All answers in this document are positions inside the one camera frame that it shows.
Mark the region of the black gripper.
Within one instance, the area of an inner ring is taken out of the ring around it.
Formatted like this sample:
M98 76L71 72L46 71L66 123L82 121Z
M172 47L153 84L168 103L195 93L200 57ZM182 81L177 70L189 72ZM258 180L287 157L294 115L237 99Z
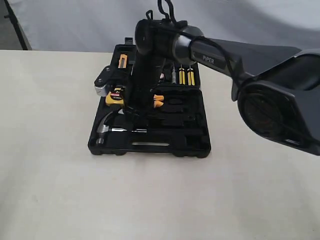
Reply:
M130 79L130 93L128 108L136 117L144 116L154 105L154 89L157 87L166 59L161 56L136 53L132 75L127 70L117 69L114 71L109 91L116 86L126 87Z

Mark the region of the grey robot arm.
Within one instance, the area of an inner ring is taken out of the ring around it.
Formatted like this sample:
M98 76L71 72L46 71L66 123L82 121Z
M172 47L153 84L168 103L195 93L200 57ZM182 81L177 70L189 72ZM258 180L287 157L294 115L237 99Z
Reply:
M166 60L201 64L232 80L231 99L245 124L269 141L320 153L320 51L205 37L186 21L140 20L125 111L144 116Z

